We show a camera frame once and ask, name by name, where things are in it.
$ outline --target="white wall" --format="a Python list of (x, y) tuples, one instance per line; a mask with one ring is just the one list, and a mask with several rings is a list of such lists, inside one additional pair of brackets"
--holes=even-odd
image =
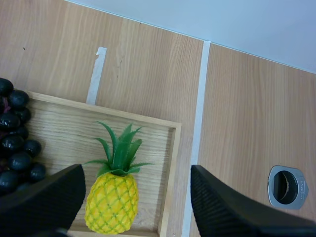
[(316, 73), (316, 0), (71, 0)]

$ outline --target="wooden tray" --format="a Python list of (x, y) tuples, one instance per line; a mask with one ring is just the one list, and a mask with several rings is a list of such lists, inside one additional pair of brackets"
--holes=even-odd
[[(27, 127), (30, 138), (37, 139), (43, 146), (36, 160), (46, 165), (49, 174), (75, 163), (105, 157), (103, 147), (93, 137), (102, 137), (109, 143), (111, 139), (107, 131), (94, 121), (105, 122), (116, 134), (121, 134), (131, 122), (133, 129), (146, 126), (135, 136), (135, 139), (143, 139), (136, 160), (155, 165), (144, 166), (140, 173), (135, 174), (140, 196), (139, 213), (131, 230), (121, 236), (165, 237), (181, 124), (32, 92), (28, 94), (31, 98), (28, 108), (33, 117)], [(87, 194), (96, 180), (98, 167), (94, 164), (83, 167)], [(70, 233), (76, 237), (103, 236), (91, 232), (85, 225), (84, 207), (85, 201)]]

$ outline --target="grape bunch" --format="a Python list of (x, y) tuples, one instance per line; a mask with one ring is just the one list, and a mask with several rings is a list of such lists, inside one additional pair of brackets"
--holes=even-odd
[(31, 119), (26, 108), (30, 98), (0, 78), (0, 196), (22, 190), (45, 178), (46, 168), (33, 159), (40, 153), (36, 140), (27, 140), (25, 124)]

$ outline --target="pineapple body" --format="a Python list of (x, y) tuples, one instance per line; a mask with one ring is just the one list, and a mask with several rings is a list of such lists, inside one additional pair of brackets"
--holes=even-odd
[(138, 189), (133, 175), (106, 173), (97, 178), (85, 206), (85, 222), (100, 234), (128, 231), (138, 212)]

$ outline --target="metal grommet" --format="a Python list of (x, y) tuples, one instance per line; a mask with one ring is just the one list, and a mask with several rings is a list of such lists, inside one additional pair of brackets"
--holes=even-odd
[(308, 186), (301, 170), (274, 166), (268, 178), (268, 197), (272, 206), (300, 209), (308, 195)]

